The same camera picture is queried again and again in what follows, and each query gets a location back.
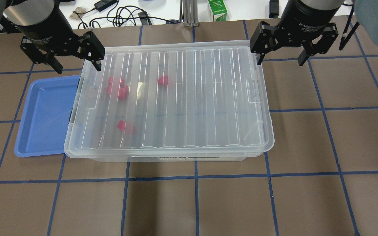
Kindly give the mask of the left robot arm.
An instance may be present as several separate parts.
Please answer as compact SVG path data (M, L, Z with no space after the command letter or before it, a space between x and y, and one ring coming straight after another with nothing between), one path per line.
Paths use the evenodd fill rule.
M0 0L0 21L3 15L24 34L20 48L34 64L51 66L60 74L63 66L56 57L74 56L101 71L104 46L91 31L75 34L58 0Z

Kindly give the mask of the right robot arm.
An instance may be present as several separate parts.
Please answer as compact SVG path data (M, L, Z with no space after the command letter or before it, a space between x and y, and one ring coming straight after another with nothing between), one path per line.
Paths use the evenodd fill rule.
M332 18L343 0L289 0L276 26L261 21L250 38L250 51L260 65L266 54L282 47L302 47L298 64L325 54L339 36ZM339 50L344 49L356 29L362 26L378 46L378 0L354 0Z

